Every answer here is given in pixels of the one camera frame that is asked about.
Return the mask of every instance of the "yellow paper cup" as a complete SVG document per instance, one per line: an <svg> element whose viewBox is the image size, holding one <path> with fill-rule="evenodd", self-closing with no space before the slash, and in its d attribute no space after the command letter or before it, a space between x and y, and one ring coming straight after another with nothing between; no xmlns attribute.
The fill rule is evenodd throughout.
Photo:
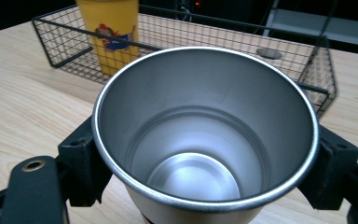
<svg viewBox="0 0 358 224"><path fill-rule="evenodd" d="M137 42L138 0L76 0L86 30ZM138 57L138 48L127 43L91 35L102 71L112 76Z"/></svg>

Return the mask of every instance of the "cartoon graphic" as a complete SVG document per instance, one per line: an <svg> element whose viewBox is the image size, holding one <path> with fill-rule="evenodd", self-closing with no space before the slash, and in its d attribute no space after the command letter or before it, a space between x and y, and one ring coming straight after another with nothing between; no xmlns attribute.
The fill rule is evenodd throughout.
<svg viewBox="0 0 358 224"><path fill-rule="evenodd" d="M107 27L105 24L101 23L98 28L95 29L95 33L100 35L109 35L113 36L115 38L119 38L126 41L132 41L133 32L135 31L135 26L132 27L132 31L129 34L121 35L118 31L113 31L111 28ZM111 40L108 38L99 38L103 41L103 45L105 46L105 49L108 51L115 51L117 49L125 49L127 50L130 46L127 43L119 42L116 40Z"/></svg>

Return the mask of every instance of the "metal cup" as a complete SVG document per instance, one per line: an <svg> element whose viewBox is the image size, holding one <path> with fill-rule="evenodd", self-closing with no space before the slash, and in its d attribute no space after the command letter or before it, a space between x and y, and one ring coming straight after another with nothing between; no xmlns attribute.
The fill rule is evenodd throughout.
<svg viewBox="0 0 358 224"><path fill-rule="evenodd" d="M130 63L95 103L105 163L154 223L245 223L294 188L317 154L312 105L285 74L216 48Z"/></svg>

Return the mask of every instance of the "wire basket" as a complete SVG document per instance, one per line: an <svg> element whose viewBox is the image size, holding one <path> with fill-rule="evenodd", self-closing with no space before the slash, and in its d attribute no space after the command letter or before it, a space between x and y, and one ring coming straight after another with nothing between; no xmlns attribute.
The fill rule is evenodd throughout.
<svg viewBox="0 0 358 224"><path fill-rule="evenodd" d="M324 36L303 35L237 21L227 21L174 10L140 6L138 41L87 31L77 6L33 18L33 25L52 67L105 83L106 76L90 36L138 47L132 58L181 46L213 46L234 49L269 63L289 76L307 94L318 116L337 96L328 41ZM131 54L122 50L121 55ZM121 67L122 56L110 58Z"/></svg>

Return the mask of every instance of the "wooden table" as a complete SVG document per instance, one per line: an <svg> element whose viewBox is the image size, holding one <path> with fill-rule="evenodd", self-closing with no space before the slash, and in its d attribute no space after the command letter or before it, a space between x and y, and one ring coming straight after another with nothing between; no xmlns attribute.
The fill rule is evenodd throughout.
<svg viewBox="0 0 358 224"><path fill-rule="evenodd" d="M358 146L358 55L332 50L339 96L322 125ZM101 84L48 65L31 23L0 31L0 189L11 169L57 145L91 115ZM316 211L294 189L270 203L252 223L345 223L349 204ZM103 203L69 208L72 223L142 223L123 184L112 177Z"/></svg>

